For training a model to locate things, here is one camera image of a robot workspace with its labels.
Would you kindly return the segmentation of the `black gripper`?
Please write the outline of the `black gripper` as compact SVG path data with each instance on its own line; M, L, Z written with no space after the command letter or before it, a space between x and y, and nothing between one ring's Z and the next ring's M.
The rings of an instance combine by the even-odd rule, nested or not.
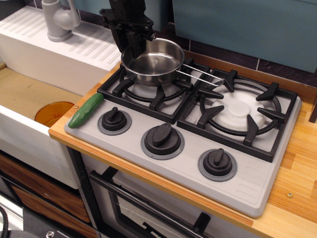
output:
M156 38L154 22L145 15L146 5L143 0L111 0L110 8L102 8L104 27L112 36L121 53L129 46L134 59L146 50L146 40Z

